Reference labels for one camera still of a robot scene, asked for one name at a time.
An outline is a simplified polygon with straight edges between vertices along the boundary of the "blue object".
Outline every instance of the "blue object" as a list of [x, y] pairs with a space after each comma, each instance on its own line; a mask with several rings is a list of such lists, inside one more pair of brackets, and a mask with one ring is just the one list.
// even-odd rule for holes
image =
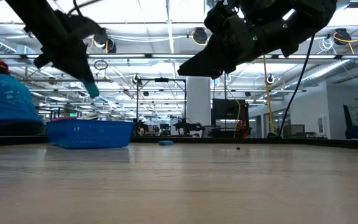
[[84, 83], [84, 86], [92, 99], [100, 95], [98, 87], [95, 83]]
[[160, 146], [171, 146], [173, 145], [173, 141], [159, 141], [158, 144]]
[[47, 123], [49, 142], [67, 149], [126, 147], [134, 123], [64, 119]]
[[0, 123], [20, 121], [42, 124], [27, 87], [10, 75], [0, 74]]

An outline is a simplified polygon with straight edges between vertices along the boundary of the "metal frame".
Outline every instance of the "metal frame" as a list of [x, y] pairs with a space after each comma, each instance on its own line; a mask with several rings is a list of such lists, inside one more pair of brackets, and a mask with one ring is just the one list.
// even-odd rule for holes
[[[142, 88], [139, 89], [139, 82], [141, 81], [146, 81]], [[183, 115], [183, 118], [186, 119], [186, 104], [187, 104], [187, 85], [186, 85], [186, 80], [185, 79], [177, 79], [177, 78], [140, 78], [137, 80], [136, 82], [136, 121], [138, 122], [139, 119], [139, 91], [142, 90], [150, 81], [154, 81], [154, 82], [174, 82], [176, 84], [178, 84], [178, 82], [183, 82], [185, 84], [185, 89], [183, 90], [185, 92], [185, 109], [184, 112], [185, 114]]]

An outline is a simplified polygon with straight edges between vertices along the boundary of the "white ceiling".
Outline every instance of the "white ceiling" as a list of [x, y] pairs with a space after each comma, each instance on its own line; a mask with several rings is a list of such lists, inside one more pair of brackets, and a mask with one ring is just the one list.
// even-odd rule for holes
[[[61, 9], [68, 12], [73, 8], [72, 0], [48, 0], [53, 9]], [[86, 2], [86, 0], [78, 0], [78, 4]], [[134, 53], [160, 53], [170, 54], [172, 50], [176, 53], [194, 54], [203, 49], [203, 46], [196, 45], [192, 39], [186, 38], [186, 33], [191, 32], [195, 27], [203, 26], [204, 21], [204, 1], [203, 0], [169, 0], [170, 3], [170, 19], [172, 21], [172, 35], [174, 36], [173, 49], [170, 47], [168, 40], [168, 14], [166, 0], [105, 0], [81, 9], [84, 16], [92, 18], [94, 21], [101, 23], [102, 27], [108, 28], [110, 35], [118, 36], [121, 40], [115, 40], [117, 52], [124, 54]], [[0, 41], [10, 46], [22, 44], [29, 46], [37, 53], [40, 53], [40, 44], [36, 39], [28, 37], [16, 38], [23, 35], [22, 21], [14, 11], [4, 1], [0, 1]], [[345, 9], [335, 13], [329, 25], [317, 33], [317, 37], [325, 36], [328, 32], [333, 32], [337, 27], [345, 27], [354, 38], [358, 38], [358, 9]], [[149, 38], [160, 37], [158, 42], [134, 42], [130, 41], [131, 37]], [[314, 43], [312, 54], [321, 51], [317, 39]], [[296, 54], [305, 54], [309, 42], [300, 45], [300, 49]], [[339, 54], [349, 53], [348, 46], [335, 46]], [[97, 47], [89, 49], [91, 53], [103, 53]], [[131, 78], [135, 74], [139, 74], [144, 78], [153, 77], [177, 77], [171, 62], [160, 62], [153, 66], [126, 66], [119, 65], [101, 71], [99, 74], [107, 76], [114, 80], [112, 83], [99, 83], [101, 88], [120, 88], [119, 85], [130, 88], [127, 84], [131, 83]], [[280, 77], [281, 82], [286, 79], [292, 79], [294, 74], [299, 74], [300, 67], [297, 63], [268, 63], [267, 71], [275, 77]], [[14, 69], [17, 73], [24, 74], [21, 68]], [[42, 73], [36, 73], [33, 78], [44, 78], [48, 75], [60, 77], [62, 73], [54, 68], [46, 68]], [[246, 63], [237, 66], [237, 70], [231, 73], [231, 77], [227, 78], [230, 88], [262, 88], [264, 85], [264, 66], [262, 63]], [[151, 88], [167, 88], [161, 83], [150, 83]], [[217, 88], [223, 88], [220, 82]], [[114, 96], [114, 99], [130, 100], [130, 97], [123, 93], [103, 93], [106, 96]], [[244, 97], [244, 93], [234, 93], [236, 97]], [[161, 93], [150, 93], [149, 98], [173, 98], [172, 94], [167, 90], [165, 95]], [[177, 92], [176, 98], [183, 97], [183, 94]]]

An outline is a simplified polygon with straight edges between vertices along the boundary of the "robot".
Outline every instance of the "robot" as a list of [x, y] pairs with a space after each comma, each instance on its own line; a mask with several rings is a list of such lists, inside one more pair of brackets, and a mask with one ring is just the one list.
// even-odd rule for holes
[[[91, 0], [82, 6], [100, 0]], [[54, 11], [46, 0], [6, 0], [23, 20], [25, 31], [33, 33], [43, 45], [43, 54], [34, 60], [41, 68], [49, 62], [85, 84], [92, 98], [99, 95], [87, 62], [83, 39], [97, 34], [108, 41], [104, 30], [82, 16]], [[336, 0], [218, 0], [208, 12], [205, 26], [212, 31], [207, 46], [178, 70], [179, 75], [220, 77], [236, 65], [281, 49], [284, 56], [298, 50], [300, 43], [328, 25]], [[237, 13], [241, 10], [245, 18]]]

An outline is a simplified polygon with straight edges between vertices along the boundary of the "person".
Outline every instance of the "person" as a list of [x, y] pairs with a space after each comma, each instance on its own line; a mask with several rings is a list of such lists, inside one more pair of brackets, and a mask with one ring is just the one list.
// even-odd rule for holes
[[42, 126], [31, 92], [10, 75], [7, 64], [0, 60], [0, 136], [36, 135]]

